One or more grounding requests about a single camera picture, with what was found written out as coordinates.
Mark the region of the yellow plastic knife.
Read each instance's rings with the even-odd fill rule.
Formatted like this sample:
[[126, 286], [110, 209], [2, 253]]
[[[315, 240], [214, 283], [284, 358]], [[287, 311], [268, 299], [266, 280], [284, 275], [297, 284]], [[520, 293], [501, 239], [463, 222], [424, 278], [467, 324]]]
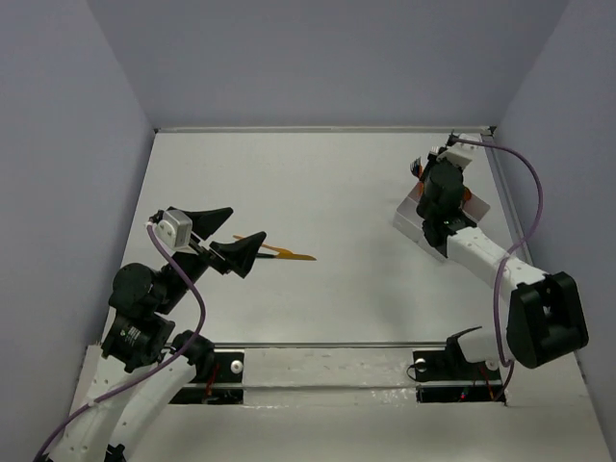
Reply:
[[261, 260], [289, 260], [289, 261], [312, 261], [312, 262], [317, 260], [315, 256], [296, 253], [284, 247], [273, 246], [269, 244], [260, 244], [260, 246], [266, 250], [269, 250], [269, 253], [263, 252], [263, 251], [259, 251], [259, 252], [273, 254], [273, 255], [278, 256], [277, 259], [261, 259]]

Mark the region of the blue plastic fork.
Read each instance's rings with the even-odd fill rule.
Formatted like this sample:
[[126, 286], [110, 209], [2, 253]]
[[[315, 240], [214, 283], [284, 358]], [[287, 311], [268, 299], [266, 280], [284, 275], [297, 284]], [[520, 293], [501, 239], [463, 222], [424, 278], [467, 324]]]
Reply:
[[418, 157], [410, 164], [410, 171], [413, 176], [420, 178], [423, 175], [422, 158]]

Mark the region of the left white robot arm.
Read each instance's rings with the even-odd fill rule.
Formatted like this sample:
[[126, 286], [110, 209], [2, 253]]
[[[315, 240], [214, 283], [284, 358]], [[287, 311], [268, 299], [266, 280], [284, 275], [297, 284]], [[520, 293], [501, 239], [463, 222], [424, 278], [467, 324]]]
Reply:
[[148, 219], [147, 235], [166, 263], [160, 269], [132, 263], [116, 273], [109, 298], [115, 315], [93, 378], [37, 461], [129, 461], [185, 385], [215, 379], [219, 364], [214, 344], [200, 334], [207, 307], [196, 282], [208, 269], [247, 277], [267, 236], [201, 246], [232, 213], [169, 207]]

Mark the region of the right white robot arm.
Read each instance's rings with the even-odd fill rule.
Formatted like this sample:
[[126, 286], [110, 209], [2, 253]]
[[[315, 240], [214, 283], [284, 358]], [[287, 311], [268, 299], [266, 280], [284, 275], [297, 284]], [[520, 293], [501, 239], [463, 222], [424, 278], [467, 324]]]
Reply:
[[588, 329], [575, 279], [547, 273], [490, 240], [463, 210], [467, 197], [461, 167], [450, 161], [419, 161], [416, 211], [423, 237], [439, 256], [468, 270], [493, 292], [492, 321], [448, 337], [445, 370], [464, 377], [478, 363], [518, 363], [536, 369], [586, 347]]

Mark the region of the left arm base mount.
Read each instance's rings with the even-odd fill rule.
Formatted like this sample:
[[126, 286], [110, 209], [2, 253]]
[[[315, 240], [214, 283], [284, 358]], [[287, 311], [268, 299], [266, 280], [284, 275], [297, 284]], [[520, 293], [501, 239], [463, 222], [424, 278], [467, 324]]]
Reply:
[[244, 403], [244, 351], [217, 349], [214, 366], [199, 375], [169, 402], [174, 405], [240, 405]]

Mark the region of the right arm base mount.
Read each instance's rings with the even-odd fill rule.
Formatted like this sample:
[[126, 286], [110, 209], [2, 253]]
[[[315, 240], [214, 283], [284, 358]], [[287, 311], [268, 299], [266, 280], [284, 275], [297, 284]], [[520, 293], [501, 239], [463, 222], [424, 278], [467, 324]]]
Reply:
[[486, 362], [468, 362], [459, 339], [478, 327], [457, 332], [446, 339], [443, 349], [413, 352], [407, 377], [417, 385], [418, 403], [500, 402], [506, 404], [499, 371]]

